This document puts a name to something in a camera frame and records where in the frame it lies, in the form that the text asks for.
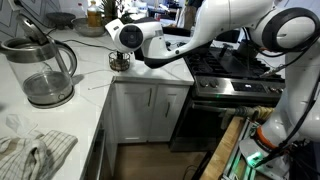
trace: glass kettle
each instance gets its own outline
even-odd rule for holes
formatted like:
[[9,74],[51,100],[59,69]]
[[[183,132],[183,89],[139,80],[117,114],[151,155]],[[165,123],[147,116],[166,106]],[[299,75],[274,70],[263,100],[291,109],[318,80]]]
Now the glass kettle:
[[[2,42],[0,53],[6,55],[23,92],[37,108],[66,103],[74,95],[71,79],[77,68],[74,52],[68,45],[45,36],[27,17],[18,15],[17,21],[27,38]],[[68,55],[69,69],[59,51]]]

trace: green light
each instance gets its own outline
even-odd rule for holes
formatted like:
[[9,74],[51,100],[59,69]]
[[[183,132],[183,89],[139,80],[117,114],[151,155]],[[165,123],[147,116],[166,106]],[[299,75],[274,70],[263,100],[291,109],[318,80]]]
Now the green light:
[[252,154],[251,156],[247,157],[247,161],[251,166],[254,166],[262,158],[263,158],[262,153],[256,152],[256,153]]

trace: robotic arm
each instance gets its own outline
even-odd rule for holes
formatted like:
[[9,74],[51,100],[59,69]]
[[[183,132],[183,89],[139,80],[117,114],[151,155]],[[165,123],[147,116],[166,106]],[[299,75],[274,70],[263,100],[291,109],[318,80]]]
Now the robotic arm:
[[168,51],[159,22],[123,25],[114,20],[106,25],[120,52],[131,52],[141,47],[144,61],[150,68],[158,68],[212,41],[219,34],[239,27],[255,28],[273,7],[273,0],[206,0],[199,9],[197,25],[191,40],[173,51]]
[[240,150],[249,165],[272,179],[281,179],[289,169],[285,156],[266,161],[260,167],[256,165],[281,150],[283,141],[291,143],[303,138],[320,141],[320,100],[317,99],[320,21],[313,12],[303,8],[277,9],[273,0],[206,0],[199,10],[193,37],[172,51],[166,48],[159,22],[123,25],[120,20],[114,20],[106,29],[118,51],[141,48],[145,64],[158,68],[225,31],[241,27],[248,29],[250,39],[258,46],[286,53],[286,89],[275,112],[258,128],[255,139],[250,137],[240,142]]

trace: white cabinet door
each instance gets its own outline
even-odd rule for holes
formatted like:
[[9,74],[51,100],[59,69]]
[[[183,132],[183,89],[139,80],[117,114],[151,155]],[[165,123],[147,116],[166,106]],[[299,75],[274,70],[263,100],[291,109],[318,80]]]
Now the white cabinet door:
[[169,141],[189,86],[159,85],[148,141]]
[[115,87],[118,142],[146,142],[154,107],[156,86],[116,83]]
[[111,86],[108,92],[108,96],[103,108],[102,117],[103,117],[103,127],[106,131],[106,142],[105,142],[105,150],[107,151],[108,155],[108,163],[111,171],[111,175],[114,174],[116,156],[117,156],[117,148],[118,148],[118,141],[116,138],[116,131],[113,117],[113,104],[112,104],[112,95],[114,94],[114,86]]

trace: dark floor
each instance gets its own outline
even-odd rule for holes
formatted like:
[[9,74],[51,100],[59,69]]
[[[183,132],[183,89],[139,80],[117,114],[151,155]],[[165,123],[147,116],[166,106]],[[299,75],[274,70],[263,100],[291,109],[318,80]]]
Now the dark floor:
[[[115,180],[183,180],[189,165],[198,166],[204,152],[171,153],[166,143],[119,145]],[[192,178],[190,167],[185,180]]]

